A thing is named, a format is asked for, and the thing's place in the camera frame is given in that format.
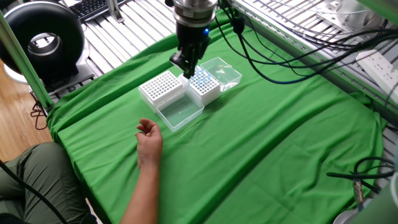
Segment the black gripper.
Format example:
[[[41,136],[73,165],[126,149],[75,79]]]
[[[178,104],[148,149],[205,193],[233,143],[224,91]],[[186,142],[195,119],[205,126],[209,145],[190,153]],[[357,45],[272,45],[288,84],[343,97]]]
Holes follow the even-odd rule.
[[[198,61],[203,58],[210,43],[210,26],[189,27],[179,22],[176,23],[176,36],[178,51],[173,53],[169,60],[183,71],[183,76],[190,79],[194,75]]]

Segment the person's right hand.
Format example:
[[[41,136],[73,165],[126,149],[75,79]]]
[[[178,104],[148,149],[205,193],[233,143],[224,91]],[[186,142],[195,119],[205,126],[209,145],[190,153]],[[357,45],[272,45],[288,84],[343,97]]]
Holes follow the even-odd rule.
[[[137,125],[137,163],[140,169],[160,166],[163,137],[159,125],[150,119],[142,118]]]

